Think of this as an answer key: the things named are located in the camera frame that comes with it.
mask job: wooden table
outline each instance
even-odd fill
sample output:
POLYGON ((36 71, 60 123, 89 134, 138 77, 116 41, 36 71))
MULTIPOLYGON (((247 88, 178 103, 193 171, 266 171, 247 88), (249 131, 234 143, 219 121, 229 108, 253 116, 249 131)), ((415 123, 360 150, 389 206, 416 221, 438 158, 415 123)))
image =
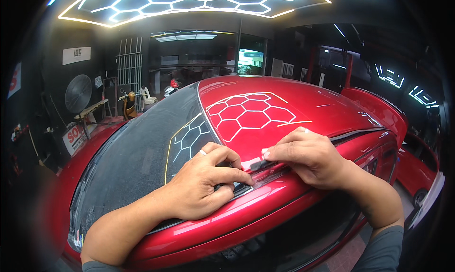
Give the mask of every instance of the wooden table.
POLYGON ((93 111, 95 111, 99 106, 101 105, 104 105, 105 103, 107 103, 109 105, 109 99, 104 99, 104 100, 101 100, 100 102, 96 103, 96 104, 93 104, 91 105, 90 107, 88 108, 85 108, 84 110, 82 110, 82 112, 80 112, 79 114, 77 114, 74 119, 76 119, 77 121, 82 121, 82 127, 84 128, 84 132, 86 133, 87 135, 87 139, 90 139, 90 133, 88 132, 88 129, 87 129, 87 122, 86 120, 84 119, 88 114, 92 113, 93 111))

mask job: hand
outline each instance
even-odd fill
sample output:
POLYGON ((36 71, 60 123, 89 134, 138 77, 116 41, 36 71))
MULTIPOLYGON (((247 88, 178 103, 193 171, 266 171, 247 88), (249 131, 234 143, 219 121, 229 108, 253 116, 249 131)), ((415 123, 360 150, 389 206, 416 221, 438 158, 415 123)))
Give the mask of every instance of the hand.
POLYGON ((166 206, 167 218, 201 219, 234 197, 234 182, 254 184, 251 176, 240 170, 240 156, 235 151, 212 142, 202 150, 207 155, 197 153, 168 184, 154 191, 154 197, 166 206), (230 161, 233 167, 215 167, 222 161, 230 161), (226 185, 215 191, 213 187, 220 183, 226 185))
POLYGON ((289 164, 306 184, 318 189, 341 189, 353 164, 338 153, 329 138, 304 127, 263 149, 262 154, 267 161, 289 164))

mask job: poster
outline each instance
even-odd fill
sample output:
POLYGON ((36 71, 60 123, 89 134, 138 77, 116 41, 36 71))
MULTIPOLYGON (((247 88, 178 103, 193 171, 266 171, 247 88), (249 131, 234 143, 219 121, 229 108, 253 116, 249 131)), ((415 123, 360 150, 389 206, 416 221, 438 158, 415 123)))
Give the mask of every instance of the poster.
POLYGON ((8 97, 11 97, 14 93, 16 93, 20 89, 20 69, 22 68, 22 62, 16 65, 14 69, 13 78, 11 79, 11 83, 9 84, 9 92, 8 97))
POLYGON ((90 47, 74 47, 63 50, 62 65, 87 61, 91 57, 90 47))
POLYGON ((84 129, 80 125, 73 126, 63 135, 63 143, 71 156, 87 140, 84 129))

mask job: right hand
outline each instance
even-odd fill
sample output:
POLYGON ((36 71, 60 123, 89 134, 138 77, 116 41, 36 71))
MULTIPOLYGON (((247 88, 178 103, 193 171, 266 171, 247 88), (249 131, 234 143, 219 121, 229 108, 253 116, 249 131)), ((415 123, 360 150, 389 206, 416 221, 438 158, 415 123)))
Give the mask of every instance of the right hand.
POLYGON ((267 161, 287 163, 306 184, 318 189, 342 189, 354 164, 338 153, 329 138, 304 127, 263 149, 262 154, 267 161))

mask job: garage floor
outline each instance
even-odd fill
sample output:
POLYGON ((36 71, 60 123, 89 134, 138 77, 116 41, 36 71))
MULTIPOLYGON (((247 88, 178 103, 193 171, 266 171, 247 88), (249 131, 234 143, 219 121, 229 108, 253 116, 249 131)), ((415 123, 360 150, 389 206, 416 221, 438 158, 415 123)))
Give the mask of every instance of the garage floor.
MULTIPOLYGON (((395 190, 401 197, 401 202, 405 211, 405 218, 409 216, 414 207, 412 206, 412 197, 406 192, 403 186, 397 181, 394 184, 395 190)), ((357 260, 360 258, 368 243, 371 231, 373 229, 367 224, 360 233, 348 242, 337 255, 331 257, 326 263, 322 264, 313 272, 349 272, 352 270, 357 260)), ((48 270, 48 272, 73 272, 63 260, 58 262, 48 270)))

